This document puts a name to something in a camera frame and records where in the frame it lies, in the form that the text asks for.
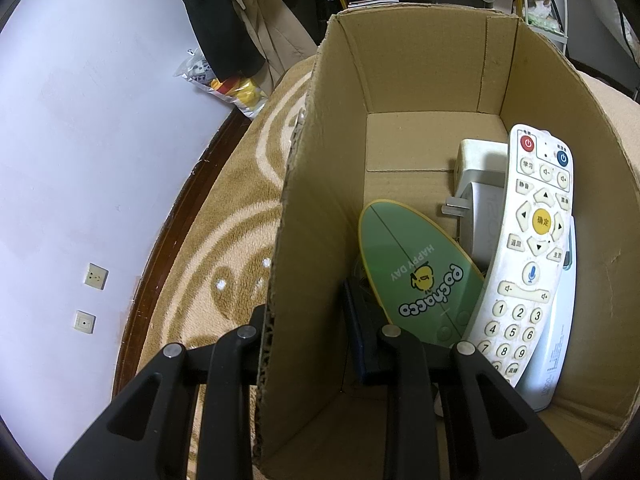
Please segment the white TV remote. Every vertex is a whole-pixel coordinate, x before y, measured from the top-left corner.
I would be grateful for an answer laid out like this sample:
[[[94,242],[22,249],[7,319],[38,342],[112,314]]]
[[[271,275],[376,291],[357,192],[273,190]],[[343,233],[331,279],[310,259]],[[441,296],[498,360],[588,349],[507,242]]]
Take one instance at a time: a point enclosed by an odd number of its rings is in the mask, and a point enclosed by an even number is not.
[[[558,288],[572,218],[574,158],[566,143],[524,124],[509,133],[495,255],[463,339],[516,386]]]

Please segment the beige patterned carpet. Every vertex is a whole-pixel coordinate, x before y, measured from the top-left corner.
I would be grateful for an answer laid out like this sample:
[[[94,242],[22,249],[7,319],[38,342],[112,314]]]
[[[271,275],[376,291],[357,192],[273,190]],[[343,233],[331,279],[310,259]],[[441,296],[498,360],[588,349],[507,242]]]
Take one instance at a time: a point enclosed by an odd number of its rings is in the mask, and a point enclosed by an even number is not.
[[[165,344],[212,344],[245,323],[267,296],[291,134],[314,63],[293,66],[207,185],[160,290],[142,344],[146,364]],[[592,299],[577,310],[567,378],[542,417],[588,479],[639,474],[639,225],[607,250]]]

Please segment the plastic bag of toys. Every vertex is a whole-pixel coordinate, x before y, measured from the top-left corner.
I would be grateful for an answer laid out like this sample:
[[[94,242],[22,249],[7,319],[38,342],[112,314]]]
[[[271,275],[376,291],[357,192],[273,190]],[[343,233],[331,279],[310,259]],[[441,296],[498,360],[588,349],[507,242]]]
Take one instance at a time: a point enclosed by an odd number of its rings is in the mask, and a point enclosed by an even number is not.
[[[174,73],[196,88],[235,106],[245,117],[254,119],[267,102],[267,96],[250,78],[232,76],[220,80],[200,48],[190,49]]]

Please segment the lower wall socket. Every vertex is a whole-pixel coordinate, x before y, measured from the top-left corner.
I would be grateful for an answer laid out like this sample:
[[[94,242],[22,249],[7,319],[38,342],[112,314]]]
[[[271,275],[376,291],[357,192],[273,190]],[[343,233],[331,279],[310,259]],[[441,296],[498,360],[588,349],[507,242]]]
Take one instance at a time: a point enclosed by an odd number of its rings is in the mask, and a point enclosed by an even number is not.
[[[78,332],[91,335],[96,325],[96,317],[88,312],[77,310],[75,312],[73,329]]]

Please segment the white air conditioner remote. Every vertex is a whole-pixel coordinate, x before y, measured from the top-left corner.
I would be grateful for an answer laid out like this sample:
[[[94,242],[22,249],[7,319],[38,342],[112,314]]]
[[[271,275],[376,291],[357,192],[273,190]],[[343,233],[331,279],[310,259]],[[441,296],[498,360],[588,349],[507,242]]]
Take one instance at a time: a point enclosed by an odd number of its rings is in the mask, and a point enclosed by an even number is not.
[[[558,289],[538,346],[516,385],[516,391],[535,412],[548,408],[564,365],[575,307],[576,294],[575,220],[570,218],[567,251]]]

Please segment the white power charger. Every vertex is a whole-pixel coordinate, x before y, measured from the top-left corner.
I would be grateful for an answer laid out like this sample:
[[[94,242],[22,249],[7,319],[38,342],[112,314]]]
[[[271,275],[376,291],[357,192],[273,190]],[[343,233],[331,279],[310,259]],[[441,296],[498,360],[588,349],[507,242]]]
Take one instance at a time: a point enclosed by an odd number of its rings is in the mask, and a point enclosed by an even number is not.
[[[448,197],[442,214],[459,220],[458,242],[481,271],[494,258],[503,217],[503,188],[471,182],[460,197]]]

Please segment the yellow green toy skateboard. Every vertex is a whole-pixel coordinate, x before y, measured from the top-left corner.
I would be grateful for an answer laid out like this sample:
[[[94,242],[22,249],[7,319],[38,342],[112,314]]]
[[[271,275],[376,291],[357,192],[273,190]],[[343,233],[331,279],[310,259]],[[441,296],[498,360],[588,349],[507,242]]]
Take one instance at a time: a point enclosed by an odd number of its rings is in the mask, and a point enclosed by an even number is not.
[[[393,200],[361,211],[360,255],[387,318],[426,344],[450,348],[468,328],[484,275],[436,222]]]

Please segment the upper wall socket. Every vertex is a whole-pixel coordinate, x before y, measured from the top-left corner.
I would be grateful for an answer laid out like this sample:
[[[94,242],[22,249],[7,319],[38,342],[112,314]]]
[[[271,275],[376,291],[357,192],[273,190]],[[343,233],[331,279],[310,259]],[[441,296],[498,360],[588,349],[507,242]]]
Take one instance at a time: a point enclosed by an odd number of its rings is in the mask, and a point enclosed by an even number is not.
[[[108,271],[102,266],[90,262],[84,278],[84,284],[99,290],[103,290],[108,277]]]

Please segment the wall socket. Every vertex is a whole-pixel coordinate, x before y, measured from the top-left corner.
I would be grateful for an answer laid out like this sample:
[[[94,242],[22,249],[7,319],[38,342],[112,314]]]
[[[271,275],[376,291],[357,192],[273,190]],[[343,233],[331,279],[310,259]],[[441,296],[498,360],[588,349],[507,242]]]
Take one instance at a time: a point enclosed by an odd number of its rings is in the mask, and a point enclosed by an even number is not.
[[[75,312],[73,329],[78,332],[91,335],[96,325],[96,317],[88,312],[77,310]]]
[[[102,266],[90,262],[84,278],[84,284],[99,290],[103,290],[108,277],[108,271]]]

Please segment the beige trench coat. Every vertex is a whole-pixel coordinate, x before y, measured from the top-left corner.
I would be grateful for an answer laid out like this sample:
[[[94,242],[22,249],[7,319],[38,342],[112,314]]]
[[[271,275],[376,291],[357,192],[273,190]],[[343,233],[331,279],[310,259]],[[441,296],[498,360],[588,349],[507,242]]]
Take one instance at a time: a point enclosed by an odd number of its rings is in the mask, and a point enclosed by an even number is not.
[[[234,0],[236,13],[264,60],[252,81],[270,96],[285,73],[317,46],[283,0]]]

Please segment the left stack of books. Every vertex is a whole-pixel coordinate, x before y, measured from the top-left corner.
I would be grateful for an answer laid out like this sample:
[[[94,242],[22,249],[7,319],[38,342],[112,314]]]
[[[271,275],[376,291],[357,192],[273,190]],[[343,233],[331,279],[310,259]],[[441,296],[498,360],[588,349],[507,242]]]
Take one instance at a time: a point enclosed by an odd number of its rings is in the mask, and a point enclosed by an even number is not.
[[[399,0],[352,0],[347,3],[349,9],[363,8],[364,6],[379,6],[380,4],[395,4]]]

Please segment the white square adapter box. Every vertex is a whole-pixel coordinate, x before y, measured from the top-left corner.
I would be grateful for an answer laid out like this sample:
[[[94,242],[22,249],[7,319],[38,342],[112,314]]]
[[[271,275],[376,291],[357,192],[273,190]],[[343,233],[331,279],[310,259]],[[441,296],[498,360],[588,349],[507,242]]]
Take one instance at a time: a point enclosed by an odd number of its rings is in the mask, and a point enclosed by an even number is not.
[[[472,182],[503,188],[507,164],[508,144],[477,139],[462,140],[454,164],[454,197],[461,197]]]

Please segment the black hanging coat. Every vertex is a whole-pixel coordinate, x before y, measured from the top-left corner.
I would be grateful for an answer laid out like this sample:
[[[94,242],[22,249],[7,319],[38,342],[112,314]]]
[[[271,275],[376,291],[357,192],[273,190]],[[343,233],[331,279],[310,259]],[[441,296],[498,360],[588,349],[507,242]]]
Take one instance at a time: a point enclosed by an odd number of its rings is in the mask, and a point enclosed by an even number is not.
[[[220,80],[255,76],[265,64],[232,0],[182,0],[198,45]]]

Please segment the cardboard box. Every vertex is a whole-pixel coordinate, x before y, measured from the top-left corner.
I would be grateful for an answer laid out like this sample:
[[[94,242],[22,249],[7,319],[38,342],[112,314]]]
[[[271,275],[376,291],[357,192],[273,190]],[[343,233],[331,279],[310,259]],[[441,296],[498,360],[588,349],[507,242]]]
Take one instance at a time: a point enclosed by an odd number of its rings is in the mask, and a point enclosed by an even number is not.
[[[372,200],[437,218],[466,138],[516,124],[572,151],[577,294],[542,420],[586,479],[639,474],[639,107],[513,15],[395,4],[334,15],[293,136],[274,246],[254,460],[271,479],[382,476],[384,393],[360,387],[347,310]]]

